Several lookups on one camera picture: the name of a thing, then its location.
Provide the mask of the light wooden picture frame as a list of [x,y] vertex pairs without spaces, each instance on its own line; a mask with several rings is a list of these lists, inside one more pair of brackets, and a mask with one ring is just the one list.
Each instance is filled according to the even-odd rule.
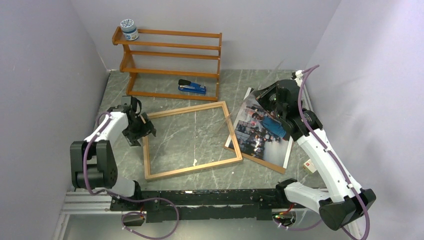
[[225,101],[149,113],[158,139],[142,138],[146,181],[238,165],[243,156]]

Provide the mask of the printed street photo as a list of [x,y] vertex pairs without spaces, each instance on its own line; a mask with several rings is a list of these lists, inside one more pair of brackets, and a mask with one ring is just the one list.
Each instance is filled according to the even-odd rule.
[[255,101],[255,98],[249,95],[249,100],[246,100],[241,105],[237,117],[234,120],[233,128],[236,135],[236,140],[239,145],[239,140],[243,142],[250,141],[282,141],[279,137],[264,128],[260,122],[252,117],[253,114],[264,115],[263,108]]

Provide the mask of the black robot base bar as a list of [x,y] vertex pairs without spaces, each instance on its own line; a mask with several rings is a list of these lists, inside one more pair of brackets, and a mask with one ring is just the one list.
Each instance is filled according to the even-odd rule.
[[146,223],[172,220],[249,219],[289,216],[303,206],[290,203],[276,188],[213,190],[141,190],[130,200],[113,197],[112,212],[139,212]]

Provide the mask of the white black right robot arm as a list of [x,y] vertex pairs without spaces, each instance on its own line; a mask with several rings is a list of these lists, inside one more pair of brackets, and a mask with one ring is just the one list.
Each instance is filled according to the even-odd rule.
[[295,179],[285,180],[276,185],[275,202],[282,208],[300,204],[318,213],[334,231],[364,218],[366,237],[371,227],[369,209],[376,195],[371,188],[363,188],[343,165],[317,115],[303,107],[302,93],[303,87],[289,79],[252,92],[264,111],[305,151],[327,188],[323,192]]

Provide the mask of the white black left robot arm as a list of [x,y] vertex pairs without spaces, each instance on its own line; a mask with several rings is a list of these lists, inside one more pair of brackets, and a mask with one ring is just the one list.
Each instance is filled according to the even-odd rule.
[[136,97],[125,95],[120,104],[100,113],[96,118],[96,129],[84,140],[70,145],[70,167],[72,185],[86,189],[92,196],[107,193],[123,198],[130,210],[142,206],[143,196],[138,193],[135,180],[120,176],[113,153],[119,136],[124,136],[131,147],[139,147],[139,140],[157,130],[142,111],[142,103]]

